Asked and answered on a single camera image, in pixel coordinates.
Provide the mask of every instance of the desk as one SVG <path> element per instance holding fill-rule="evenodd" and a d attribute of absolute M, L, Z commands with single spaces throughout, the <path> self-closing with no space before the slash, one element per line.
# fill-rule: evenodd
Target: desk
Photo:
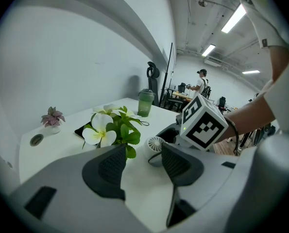
<path fill-rule="evenodd" d="M 111 103 L 125 105 L 135 114 L 137 113 L 137 100 L 126 98 Z M 25 182 L 57 159 L 93 150 L 95 147 L 88 144 L 85 144 L 82 150 L 84 140 L 74 133 L 75 129 L 89 122 L 92 112 L 92 109 L 88 109 L 67 116 L 58 134 L 47 135 L 43 126 L 24 134 L 19 151 L 20 182 Z M 147 138 L 157 135 L 165 127 L 175 123 L 177 115 L 176 112 L 152 105 L 150 115 L 141 119 L 149 122 L 149 126 L 140 126 L 131 122 L 140 131 L 141 139 L 135 146 L 136 158 L 127 160 L 122 174 L 121 188 L 126 193 L 126 206 L 152 232 L 166 229 L 173 185 L 163 167 L 153 167 L 148 164 L 141 146 Z M 31 147 L 30 140 L 38 133 L 44 134 L 44 139 L 38 146 Z"/>
<path fill-rule="evenodd" d="M 177 92 L 177 91 L 173 92 L 172 95 L 173 95 L 173 96 L 176 96 L 176 97 L 183 98 L 183 99 L 185 99 L 185 100 L 187 100 L 187 101 L 192 101 L 192 100 L 193 100 L 193 98 L 191 98 L 191 97 L 189 97 L 189 96 L 187 96 L 187 95 L 183 95 L 182 93 L 179 93 L 179 92 Z"/>

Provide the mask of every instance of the pink succulent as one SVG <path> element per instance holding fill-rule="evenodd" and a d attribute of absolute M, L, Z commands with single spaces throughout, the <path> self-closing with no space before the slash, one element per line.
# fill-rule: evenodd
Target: pink succulent
<path fill-rule="evenodd" d="M 45 125 L 45 127 L 47 126 L 60 126 L 60 122 L 59 120 L 63 120 L 64 122 L 66 121 L 64 116 L 62 115 L 62 112 L 57 111 L 56 107 L 50 107 L 48 109 L 48 114 L 47 115 L 43 115 L 42 116 L 42 121 L 41 123 L 43 123 L 43 125 Z"/>

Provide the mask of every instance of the green tumbler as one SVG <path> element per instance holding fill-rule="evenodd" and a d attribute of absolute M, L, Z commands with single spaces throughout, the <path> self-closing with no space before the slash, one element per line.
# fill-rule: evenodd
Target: green tumbler
<path fill-rule="evenodd" d="M 139 93 L 138 115 L 141 117 L 148 117 L 155 94 L 152 90 L 143 89 Z"/>

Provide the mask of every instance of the potted plant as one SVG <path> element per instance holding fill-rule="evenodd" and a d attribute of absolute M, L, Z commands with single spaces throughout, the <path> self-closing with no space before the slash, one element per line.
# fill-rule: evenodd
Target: potted plant
<path fill-rule="evenodd" d="M 62 112 L 57 111 L 56 107 L 50 107 L 48 109 L 47 115 L 42 116 L 42 121 L 43 125 L 46 127 L 49 127 L 49 131 L 53 134 L 56 134 L 60 132 L 60 122 L 59 120 L 63 120 L 64 122 L 66 121 L 64 116 L 62 115 Z"/>
<path fill-rule="evenodd" d="M 135 158 L 136 150 L 131 145 L 140 142 L 141 134 L 131 121 L 141 125 L 135 114 L 126 108 L 113 104 L 105 105 L 103 109 L 96 109 L 91 117 L 91 126 L 86 124 L 83 130 L 85 143 L 106 147 L 115 144 L 126 145 L 126 159 Z"/>

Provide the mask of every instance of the fluorescent light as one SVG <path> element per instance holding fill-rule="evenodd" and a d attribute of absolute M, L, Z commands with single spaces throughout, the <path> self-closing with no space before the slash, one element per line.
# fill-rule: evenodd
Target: fluorescent light
<path fill-rule="evenodd" d="M 207 50 L 203 53 L 203 56 L 207 56 L 215 47 L 215 45 L 210 44 Z"/>
<path fill-rule="evenodd" d="M 246 14 L 242 4 L 233 13 L 232 17 L 228 20 L 226 25 L 222 28 L 222 32 L 228 33 L 239 22 L 240 19 Z"/>
<path fill-rule="evenodd" d="M 258 70 L 255 70 L 255 71 L 247 71 L 247 72 L 242 72 L 243 74 L 249 74 L 249 73 L 259 73 Z"/>

